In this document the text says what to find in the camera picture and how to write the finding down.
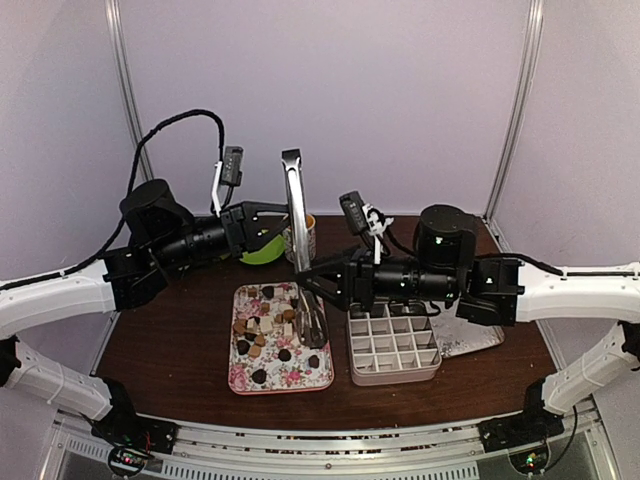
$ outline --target floral tray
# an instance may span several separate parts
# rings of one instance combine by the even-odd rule
[[[313,350],[301,345],[295,333],[291,317],[297,300],[295,283],[245,285],[236,290],[229,352],[229,387],[235,393],[308,392],[331,385],[329,343]],[[321,299],[318,304],[324,311]]]

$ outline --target robotic arm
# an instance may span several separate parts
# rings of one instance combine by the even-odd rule
[[[164,180],[156,179],[133,190],[120,210],[131,231],[128,246],[106,251],[71,275],[52,272],[45,281],[0,284],[0,386],[80,413],[113,444],[144,450],[149,442],[156,451],[170,451],[166,437],[174,436],[175,425],[138,417],[120,383],[68,369],[15,335],[75,315],[145,305],[168,285],[172,272],[261,249],[286,224],[265,233],[259,214],[285,214],[288,206],[242,202],[218,209],[217,215],[195,217],[175,201]]]
[[[354,234],[378,228],[376,220],[384,223],[379,215],[368,215],[372,209],[357,192],[343,196],[341,203]],[[370,309],[379,298],[440,301],[445,308],[457,300],[456,316],[481,325],[617,320],[580,359],[531,385],[522,413],[480,424],[485,450],[494,451],[562,433],[561,415],[640,366],[640,263],[556,268],[518,254],[476,257],[475,221],[455,207],[428,207],[420,215],[411,256],[378,261],[378,249],[352,249],[299,274],[298,282],[342,310],[352,303]]]

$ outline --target pink flower pattern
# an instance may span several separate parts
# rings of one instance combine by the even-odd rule
[[[290,283],[271,284],[274,287],[281,287],[284,296],[274,298],[269,301],[271,311],[278,311],[280,303],[289,303],[291,297],[296,295],[297,289]],[[259,295],[259,298],[250,298],[247,294],[250,287],[255,287],[258,292],[265,285],[246,285],[236,291],[234,297],[233,318],[249,318],[254,315],[260,316],[260,305],[267,301]],[[256,359],[251,359],[247,355],[240,356],[235,348],[236,338],[231,334],[231,348],[229,354],[229,387],[235,393],[258,394],[269,392],[318,390],[328,387],[333,381],[333,364],[331,360],[331,348],[329,344],[321,350],[311,350],[296,343],[294,347],[291,340],[287,340],[282,335],[284,327],[281,324],[274,325],[274,332],[267,335],[267,345],[263,347],[261,355]],[[283,363],[278,358],[278,353],[282,349],[291,352],[291,360]],[[308,359],[312,355],[320,359],[320,367],[311,369]],[[251,379],[251,375],[258,369],[267,372],[267,381],[262,385],[256,384]]]

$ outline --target divided container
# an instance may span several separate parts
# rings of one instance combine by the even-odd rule
[[[427,310],[420,302],[375,303],[370,312],[353,304],[347,335],[356,385],[430,380],[442,363]]]

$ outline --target dark chocolate candy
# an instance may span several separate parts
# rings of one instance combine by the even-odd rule
[[[320,359],[317,355],[309,357],[309,366],[311,368],[318,368],[320,366]]]
[[[265,372],[263,369],[256,370],[251,374],[251,380],[253,380],[258,385],[262,385],[267,381],[267,372]]]
[[[267,286],[262,289],[262,294],[264,295],[264,298],[271,300],[275,295],[275,290],[273,287]]]
[[[291,352],[286,348],[283,348],[278,352],[278,359],[281,362],[288,362],[289,360],[291,360]]]
[[[238,349],[238,353],[240,355],[246,355],[249,349],[251,348],[251,344],[246,340],[238,340],[236,344],[236,348]]]

